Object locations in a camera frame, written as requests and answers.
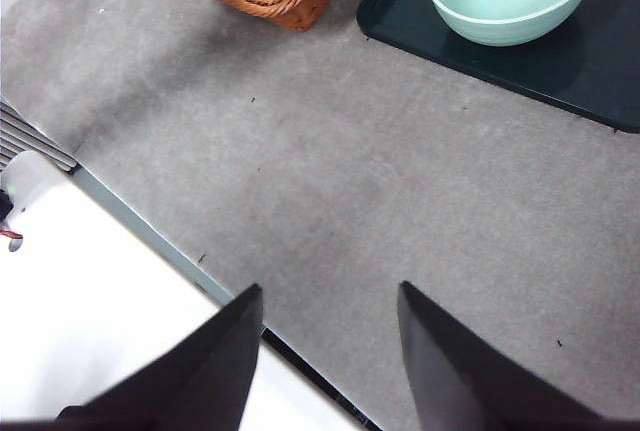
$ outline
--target red cable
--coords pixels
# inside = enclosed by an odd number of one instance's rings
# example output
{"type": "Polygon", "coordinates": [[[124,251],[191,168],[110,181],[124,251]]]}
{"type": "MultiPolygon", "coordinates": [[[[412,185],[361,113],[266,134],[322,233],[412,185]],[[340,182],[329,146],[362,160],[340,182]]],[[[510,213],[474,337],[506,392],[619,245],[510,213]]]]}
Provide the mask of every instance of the red cable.
{"type": "Polygon", "coordinates": [[[11,239],[22,239],[23,236],[18,233],[14,233],[13,231],[9,231],[8,229],[0,229],[0,235],[6,236],[11,239]]]}

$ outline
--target vent grille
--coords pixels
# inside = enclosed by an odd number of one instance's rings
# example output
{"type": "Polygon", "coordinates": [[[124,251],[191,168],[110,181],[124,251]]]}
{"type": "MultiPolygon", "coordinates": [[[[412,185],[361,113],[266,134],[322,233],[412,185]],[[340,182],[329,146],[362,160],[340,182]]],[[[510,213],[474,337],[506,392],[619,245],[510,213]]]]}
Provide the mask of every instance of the vent grille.
{"type": "Polygon", "coordinates": [[[75,159],[63,153],[50,139],[25,123],[9,106],[0,105],[0,172],[16,154],[34,150],[48,156],[64,171],[76,164],[75,159]]]}

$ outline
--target gray carpet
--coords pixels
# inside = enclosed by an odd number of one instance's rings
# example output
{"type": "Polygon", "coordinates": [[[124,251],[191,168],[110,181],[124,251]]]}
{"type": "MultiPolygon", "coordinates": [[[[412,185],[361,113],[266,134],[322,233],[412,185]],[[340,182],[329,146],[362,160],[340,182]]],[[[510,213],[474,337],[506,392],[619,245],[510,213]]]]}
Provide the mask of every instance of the gray carpet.
{"type": "Polygon", "coordinates": [[[229,290],[264,286],[384,429],[418,426],[404,279],[639,417],[640,138],[366,40],[359,1],[300,35],[213,0],[22,0],[2,95],[229,290]]]}

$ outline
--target bowl rim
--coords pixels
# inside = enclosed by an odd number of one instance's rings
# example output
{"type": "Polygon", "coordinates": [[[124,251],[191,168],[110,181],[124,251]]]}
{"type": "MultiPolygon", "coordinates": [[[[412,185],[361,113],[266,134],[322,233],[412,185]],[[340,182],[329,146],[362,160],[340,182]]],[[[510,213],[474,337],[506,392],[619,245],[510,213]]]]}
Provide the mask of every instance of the bowl rim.
{"type": "Polygon", "coordinates": [[[460,14],[456,11],[454,11],[453,9],[449,8],[448,6],[446,6],[442,1],[440,0],[432,0],[435,5],[442,9],[443,11],[445,11],[447,14],[458,18],[460,20],[463,21],[467,21],[470,23],[476,23],[476,24],[511,24],[511,23],[519,23],[522,21],[528,21],[530,19],[534,19],[537,18],[539,16],[542,16],[544,14],[548,14],[562,6],[564,6],[565,4],[567,4],[569,1],[571,0],[560,0],[559,2],[552,4],[551,6],[547,6],[546,8],[541,9],[540,11],[536,11],[534,13],[529,13],[526,14],[524,16],[518,16],[516,18],[507,18],[507,19],[482,19],[482,18],[472,18],[470,16],[466,16],[464,14],[460,14]]]}

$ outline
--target tray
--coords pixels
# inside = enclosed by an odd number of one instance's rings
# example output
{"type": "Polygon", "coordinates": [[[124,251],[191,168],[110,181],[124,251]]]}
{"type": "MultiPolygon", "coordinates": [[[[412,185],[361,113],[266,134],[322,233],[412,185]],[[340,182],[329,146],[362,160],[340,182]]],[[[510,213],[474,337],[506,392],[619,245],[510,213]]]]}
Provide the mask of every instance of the tray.
{"type": "Polygon", "coordinates": [[[616,130],[640,132],[640,1],[584,0],[562,25],[492,48],[451,31],[431,0],[364,0],[367,36],[616,130]]]}

